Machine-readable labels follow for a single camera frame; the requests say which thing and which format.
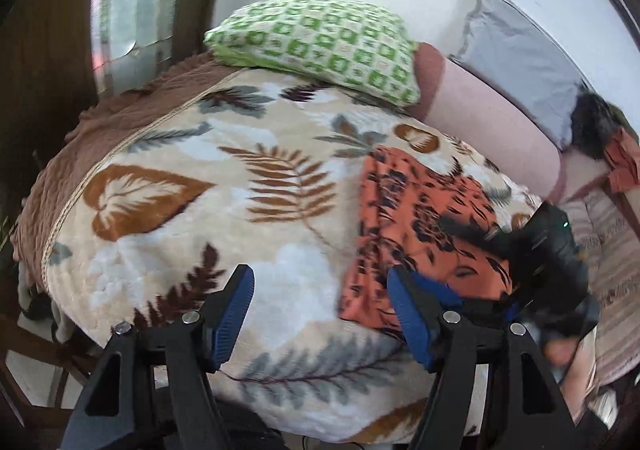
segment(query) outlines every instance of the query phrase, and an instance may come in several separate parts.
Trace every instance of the gray pillow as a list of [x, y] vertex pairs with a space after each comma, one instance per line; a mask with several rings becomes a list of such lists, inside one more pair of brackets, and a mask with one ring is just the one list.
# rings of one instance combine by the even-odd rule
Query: gray pillow
[[478, 0], [452, 60], [518, 107], [560, 149], [582, 74], [567, 54], [506, 0]]

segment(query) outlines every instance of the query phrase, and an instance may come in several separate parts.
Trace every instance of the green checkered pillow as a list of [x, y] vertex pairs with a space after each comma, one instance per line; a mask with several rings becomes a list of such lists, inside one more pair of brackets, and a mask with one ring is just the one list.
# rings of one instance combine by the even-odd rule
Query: green checkered pillow
[[321, 78], [399, 107], [420, 98], [402, 19], [346, 0], [269, 0], [235, 11], [205, 44], [220, 62]]

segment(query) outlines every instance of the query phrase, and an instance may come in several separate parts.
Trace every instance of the beige leaf-print blanket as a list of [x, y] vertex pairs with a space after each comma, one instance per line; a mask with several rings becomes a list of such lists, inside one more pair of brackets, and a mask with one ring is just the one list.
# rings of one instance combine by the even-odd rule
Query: beige leaf-print blanket
[[[126, 319], [172, 321], [237, 264], [255, 295], [214, 392], [270, 426], [326, 441], [405, 442], [432, 376], [398, 341], [337, 318], [358, 235], [364, 157], [401, 148], [482, 183], [498, 222], [539, 200], [462, 141], [318, 82], [245, 70], [117, 146], [54, 224], [42, 274], [97, 342]], [[468, 430], [480, 425], [479, 367]]]

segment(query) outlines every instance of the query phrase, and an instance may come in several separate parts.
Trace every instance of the silver bolt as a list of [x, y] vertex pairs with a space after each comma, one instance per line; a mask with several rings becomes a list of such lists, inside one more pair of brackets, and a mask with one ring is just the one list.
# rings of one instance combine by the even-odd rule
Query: silver bolt
[[131, 324], [126, 320], [123, 320], [122, 322], [114, 325], [113, 330], [118, 336], [122, 336], [131, 331]]
[[527, 328], [522, 324], [518, 324], [517, 322], [511, 324], [509, 329], [511, 329], [511, 332], [516, 336], [524, 336], [524, 333], [527, 332]]
[[455, 311], [445, 311], [442, 317], [447, 324], [457, 324], [460, 322], [460, 315]]
[[200, 313], [197, 311], [187, 311], [182, 315], [182, 321], [185, 324], [195, 324], [198, 320], [200, 320]]

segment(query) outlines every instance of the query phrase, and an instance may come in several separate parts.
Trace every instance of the folded orange cloth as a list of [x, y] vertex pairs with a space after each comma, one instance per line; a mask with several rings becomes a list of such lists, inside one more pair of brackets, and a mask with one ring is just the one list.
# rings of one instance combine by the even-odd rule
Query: folded orange cloth
[[342, 289], [340, 318], [401, 336], [386, 292], [386, 274], [396, 264], [462, 296], [498, 299], [511, 293], [507, 262], [443, 232], [438, 227], [443, 214], [484, 230], [496, 225], [480, 183], [463, 176], [459, 165], [441, 175], [404, 151], [385, 147], [366, 157], [358, 253]]
[[640, 146], [624, 127], [611, 137], [604, 157], [611, 165], [608, 179], [613, 193], [626, 192], [640, 185]]

